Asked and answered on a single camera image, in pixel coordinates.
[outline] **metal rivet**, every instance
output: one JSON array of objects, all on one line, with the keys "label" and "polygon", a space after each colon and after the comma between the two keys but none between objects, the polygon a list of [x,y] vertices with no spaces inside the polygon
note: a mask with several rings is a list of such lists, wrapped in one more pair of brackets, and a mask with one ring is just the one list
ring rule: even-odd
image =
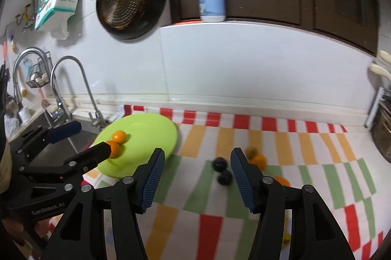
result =
[{"label": "metal rivet", "polygon": [[70,190],[72,190],[72,188],[73,188],[72,184],[66,184],[66,185],[64,186],[64,189],[65,189],[67,192],[69,192]]},{"label": "metal rivet", "polygon": [[126,176],[122,181],[124,182],[124,184],[131,184],[134,182],[134,178],[131,176]]},{"label": "metal rivet", "polygon": [[315,188],[312,185],[305,185],[304,189],[308,193],[313,193],[315,191]]},{"label": "metal rivet", "polygon": [[90,184],[85,184],[83,186],[81,186],[81,191],[86,193],[86,192],[89,192],[91,190],[92,186]]},{"label": "metal rivet", "polygon": [[270,176],[265,176],[264,178],[262,178],[262,182],[264,182],[265,184],[271,184],[273,183],[273,179]]}]

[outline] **teal and white package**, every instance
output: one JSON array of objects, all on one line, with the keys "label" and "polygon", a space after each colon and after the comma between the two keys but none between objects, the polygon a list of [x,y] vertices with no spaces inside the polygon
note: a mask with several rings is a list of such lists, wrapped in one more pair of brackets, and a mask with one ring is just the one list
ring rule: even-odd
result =
[{"label": "teal and white package", "polygon": [[67,20],[76,11],[78,0],[39,0],[35,29],[49,31],[56,39],[68,37]]}]

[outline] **red rectangle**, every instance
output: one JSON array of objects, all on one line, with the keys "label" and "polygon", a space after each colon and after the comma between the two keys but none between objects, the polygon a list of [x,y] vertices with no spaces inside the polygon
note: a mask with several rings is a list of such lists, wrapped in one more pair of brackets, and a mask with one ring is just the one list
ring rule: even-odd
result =
[{"label": "red rectangle", "polygon": [[208,112],[205,125],[208,127],[218,127],[220,124],[220,113]]},{"label": "red rectangle", "polygon": [[382,244],[383,242],[383,232],[379,233],[377,235],[377,246],[380,247],[380,245]]},{"label": "red rectangle", "polygon": [[328,130],[330,131],[330,133],[336,132],[336,130],[334,129],[334,124],[327,123],[327,125],[328,125]]},{"label": "red rectangle", "polygon": [[235,114],[233,118],[234,129],[245,129],[248,130],[250,127],[250,116],[244,116],[242,114]]},{"label": "red rectangle", "polygon": [[297,132],[296,120],[288,120],[288,132]]},{"label": "red rectangle", "polygon": [[316,122],[306,121],[305,126],[307,127],[308,133],[318,133]]},{"label": "red rectangle", "polygon": [[125,114],[124,116],[130,116],[132,114],[132,106],[131,105],[124,105]]},{"label": "red rectangle", "polygon": [[160,108],[160,114],[162,116],[165,116],[167,119],[170,119],[170,120],[173,119],[173,110],[172,109]]},{"label": "red rectangle", "polygon": [[262,118],[262,131],[277,132],[277,119],[276,118]]},{"label": "red rectangle", "polygon": [[196,119],[196,112],[185,110],[183,112],[183,121],[184,124],[194,124],[194,120]]},{"label": "red rectangle", "polygon": [[362,247],[362,256],[361,260],[369,260],[371,256],[371,241]]},{"label": "red rectangle", "polygon": [[348,226],[348,242],[350,248],[353,251],[356,251],[360,247],[360,232],[358,230],[356,207],[354,205],[349,205],[344,207],[344,210]]},{"label": "red rectangle", "polygon": [[200,215],[197,260],[213,260],[222,225],[222,217]]},{"label": "red rectangle", "polygon": [[144,106],[133,106],[134,111],[144,111]]}]

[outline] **black ball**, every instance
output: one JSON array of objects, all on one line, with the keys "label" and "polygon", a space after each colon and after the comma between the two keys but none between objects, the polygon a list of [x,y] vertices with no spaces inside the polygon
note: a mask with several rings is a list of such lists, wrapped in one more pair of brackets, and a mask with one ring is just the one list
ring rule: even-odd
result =
[{"label": "black ball", "polygon": [[217,181],[220,185],[228,186],[232,183],[232,179],[232,173],[229,170],[225,170],[218,176]]},{"label": "black ball", "polygon": [[227,163],[227,160],[224,159],[224,158],[216,158],[213,162],[212,162],[212,167],[213,169],[216,171],[216,172],[223,172],[227,169],[227,166],[228,166],[228,163]]}]

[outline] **chrome faucet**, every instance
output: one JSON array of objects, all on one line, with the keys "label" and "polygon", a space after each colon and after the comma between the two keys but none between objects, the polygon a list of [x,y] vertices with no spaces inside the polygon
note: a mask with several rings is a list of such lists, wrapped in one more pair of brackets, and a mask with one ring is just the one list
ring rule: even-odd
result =
[{"label": "chrome faucet", "polygon": [[99,111],[96,103],[95,103],[95,100],[92,96],[92,93],[91,93],[91,89],[89,88],[89,84],[88,84],[88,81],[87,81],[87,77],[86,77],[86,73],[84,71],[84,67],[83,65],[81,64],[80,60],[77,59],[76,57],[74,56],[64,56],[64,57],[61,57],[53,66],[53,70],[52,70],[52,73],[50,74],[50,87],[53,89],[53,84],[54,84],[54,72],[56,70],[56,68],[58,67],[58,65],[66,60],[66,59],[71,59],[71,60],[74,60],[80,67],[80,70],[81,70],[81,74],[83,76],[83,79],[84,79],[84,83],[86,85],[86,88],[87,88],[87,92],[88,92],[88,95],[89,95],[89,98],[91,99],[91,103],[92,105],[94,106],[94,109],[95,109],[95,118],[93,118],[91,112],[89,112],[89,117],[91,118],[91,124],[93,127],[99,127],[99,130],[103,130],[105,127],[107,127],[107,122],[106,120],[103,118],[103,115],[102,113]]},{"label": "chrome faucet", "polygon": [[[28,54],[36,54],[38,55],[43,62],[45,71],[47,74],[50,73],[50,64],[49,60],[45,54],[45,52],[38,48],[38,47],[29,47],[26,50],[23,50],[20,55],[17,57],[14,65],[14,69],[12,70],[12,80],[14,82],[14,97],[15,97],[15,102],[19,107],[19,110],[23,108],[22,105],[22,95],[20,93],[20,88],[19,88],[19,83],[18,83],[18,67],[21,62],[21,60]],[[54,122],[56,122],[60,117],[65,116],[65,120],[70,120],[72,119],[72,115],[69,112],[68,107],[66,106],[66,103],[64,101],[63,96],[61,96],[60,90],[58,89],[57,81],[55,78],[50,78],[50,87],[52,88],[54,92],[54,96],[57,101],[58,109],[55,110],[54,112],[49,112],[48,110],[47,113],[50,115],[50,117],[53,119]]]}]

